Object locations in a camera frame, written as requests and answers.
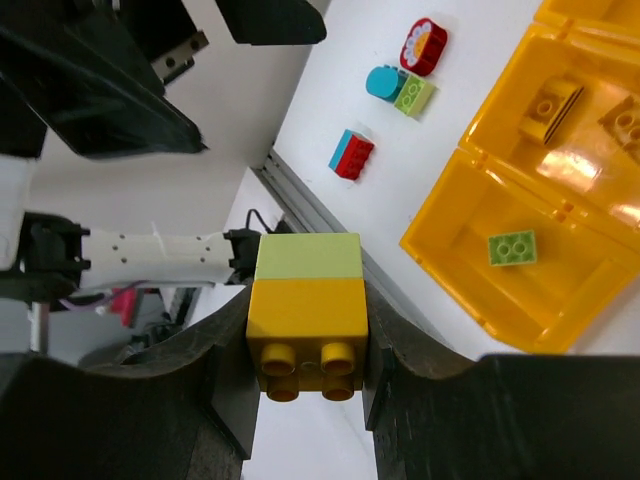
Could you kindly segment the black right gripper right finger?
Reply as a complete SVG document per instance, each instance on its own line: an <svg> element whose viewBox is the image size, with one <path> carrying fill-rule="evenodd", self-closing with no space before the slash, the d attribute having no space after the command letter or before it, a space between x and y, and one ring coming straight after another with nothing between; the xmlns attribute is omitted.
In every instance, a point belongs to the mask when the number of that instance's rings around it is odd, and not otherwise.
<svg viewBox="0 0 640 480"><path fill-rule="evenodd" d="M635 479L635 356L472 361L373 286L363 408L382 479Z"/></svg>

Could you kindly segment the lime green lego brick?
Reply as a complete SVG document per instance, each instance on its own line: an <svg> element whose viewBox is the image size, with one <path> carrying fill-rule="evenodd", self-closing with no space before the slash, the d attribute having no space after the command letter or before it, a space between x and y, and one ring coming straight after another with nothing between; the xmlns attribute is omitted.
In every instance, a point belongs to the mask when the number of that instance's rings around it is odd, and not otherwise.
<svg viewBox="0 0 640 480"><path fill-rule="evenodd" d="M393 103L394 108L408 117L418 118L435 91L436 86L428 80L410 75Z"/></svg>

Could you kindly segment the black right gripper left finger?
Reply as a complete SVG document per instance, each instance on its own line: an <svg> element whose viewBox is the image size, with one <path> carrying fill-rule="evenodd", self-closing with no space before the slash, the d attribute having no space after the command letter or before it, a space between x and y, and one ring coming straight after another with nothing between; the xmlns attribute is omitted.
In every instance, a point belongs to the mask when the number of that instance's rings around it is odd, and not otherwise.
<svg viewBox="0 0 640 480"><path fill-rule="evenodd" d="M251 292L121 363L1 358L5 479L237 479L260 387L245 330Z"/></svg>

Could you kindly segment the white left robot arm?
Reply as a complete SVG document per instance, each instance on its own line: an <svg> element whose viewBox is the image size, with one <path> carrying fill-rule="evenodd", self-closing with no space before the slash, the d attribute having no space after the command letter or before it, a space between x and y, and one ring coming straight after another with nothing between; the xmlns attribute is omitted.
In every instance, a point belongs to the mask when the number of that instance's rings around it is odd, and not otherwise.
<svg viewBox="0 0 640 480"><path fill-rule="evenodd" d="M222 283L256 269L261 236L88 229L29 211L48 132L94 161L198 154L198 127L165 97L208 45L180 1L5 1L1 5L1 294L35 318L75 294Z"/></svg>

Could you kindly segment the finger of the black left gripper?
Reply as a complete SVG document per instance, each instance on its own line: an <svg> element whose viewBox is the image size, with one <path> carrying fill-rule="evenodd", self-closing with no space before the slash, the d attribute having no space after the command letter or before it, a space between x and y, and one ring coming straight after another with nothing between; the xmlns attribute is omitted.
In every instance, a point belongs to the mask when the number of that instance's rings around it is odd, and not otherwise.
<svg viewBox="0 0 640 480"><path fill-rule="evenodd" d="M216 0L238 44L306 46L326 38L322 14L304 0Z"/></svg>
<svg viewBox="0 0 640 480"><path fill-rule="evenodd" d="M202 152L165 97L202 39L180 1L2 2L2 154L39 158L48 131L88 159Z"/></svg>

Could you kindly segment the teal rounded lego brick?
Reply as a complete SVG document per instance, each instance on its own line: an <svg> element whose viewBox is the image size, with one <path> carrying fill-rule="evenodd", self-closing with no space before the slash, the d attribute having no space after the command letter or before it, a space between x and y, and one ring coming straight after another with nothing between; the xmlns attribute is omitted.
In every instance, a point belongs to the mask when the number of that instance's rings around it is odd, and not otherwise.
<svg viewBox="0 0 640 480"><path fill-rule="evenodd" d="M368 74L365 88L368 94L393 103L399 96L408 74L393 66L377 66Z"/></svg>

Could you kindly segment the pale green lego brick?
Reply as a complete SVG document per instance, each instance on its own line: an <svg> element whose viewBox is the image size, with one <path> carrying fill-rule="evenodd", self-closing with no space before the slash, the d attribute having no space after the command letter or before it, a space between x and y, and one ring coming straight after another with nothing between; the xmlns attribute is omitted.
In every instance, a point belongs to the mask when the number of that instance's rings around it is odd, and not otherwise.
<svg viewBox="0 0 640 480"><path fill-rule="evenodd" d="M260 240L256 280L362 278L356 233L267 234Z"/></svg>

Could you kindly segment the yellow long lego brick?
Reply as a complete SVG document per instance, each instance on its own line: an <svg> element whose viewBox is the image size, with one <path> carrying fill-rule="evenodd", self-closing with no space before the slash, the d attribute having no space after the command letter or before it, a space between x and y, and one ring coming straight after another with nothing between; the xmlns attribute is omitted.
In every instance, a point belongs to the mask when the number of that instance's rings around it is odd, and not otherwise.
<svg viewBox="0 0 640 480"><path fill-rule="evenodd" d="M639 163L639 101L634 96L626 97L598 123L624 153Z"/></svg>

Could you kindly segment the red flower lego brick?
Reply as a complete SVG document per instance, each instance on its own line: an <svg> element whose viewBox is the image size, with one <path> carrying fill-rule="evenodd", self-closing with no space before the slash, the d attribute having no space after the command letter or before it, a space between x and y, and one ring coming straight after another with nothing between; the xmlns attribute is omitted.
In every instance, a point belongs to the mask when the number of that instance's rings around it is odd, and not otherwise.
<svg viewBox="0 0 640 480"><path fill-rule="evenodd" d="M410 28L403 43L401 66L418 76L428 76L436 68L448 42L448 32L430 18L421 18Z"/></svg>

